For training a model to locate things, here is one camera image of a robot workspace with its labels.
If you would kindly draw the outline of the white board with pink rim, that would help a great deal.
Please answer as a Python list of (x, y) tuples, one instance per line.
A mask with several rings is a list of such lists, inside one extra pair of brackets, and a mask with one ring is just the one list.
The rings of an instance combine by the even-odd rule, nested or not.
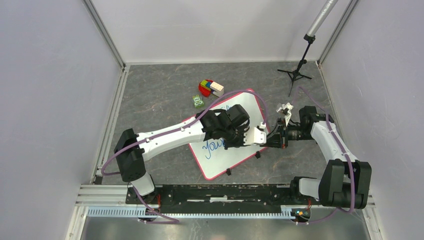
[[(228, 110), (236, 104), (240, 104), (249, 114), (251, 128), (262, 123), (264, 111), (261, 109), (259, 99), (250, 93), (237, 93), (214, 104), (212, 109)], [(254, 157), (257, 152), (265, 150), (264, 147), (258, 145), (225, 149), (223, 139), (209, 139), (203, 142), (190, 143), (188, 146), (206, 180), (213, 180), (225, 174), (227, 169), (232, 169), (245, 160)]]

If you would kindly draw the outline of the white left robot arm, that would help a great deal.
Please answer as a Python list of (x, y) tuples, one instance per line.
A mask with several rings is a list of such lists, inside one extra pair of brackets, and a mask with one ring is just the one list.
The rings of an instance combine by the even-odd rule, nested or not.
[(236, 104), (229, 109), (203, 110), (182, 123), (153, 132), (124, 130), (114, 148), (121, 179), (136, 188), (140, 200), (151, 204), (157, 198), (157, 190), (145, 161), (182, 145), (211, 139), (239, 147), (249, 123), (247, 111)]

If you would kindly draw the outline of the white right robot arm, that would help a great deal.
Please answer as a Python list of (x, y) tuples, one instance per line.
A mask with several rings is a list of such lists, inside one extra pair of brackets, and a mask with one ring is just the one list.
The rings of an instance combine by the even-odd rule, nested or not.
[(267, 135), (265, 147), (284, 149), (290, 141), (315, 141), (325, 160), (326, 168), (321, 179), (296, 176), (290, 182), (289, 199), (302, 204), (309, 197), (325, 207), (364, 209), (368, 203), (372, 167), (359, 161), (342, 141), (333, 118), (318, 113), (316, 107), (299, 110), (299, 122), (291, 120), (290, 103), (282, 104), (274, 129)]

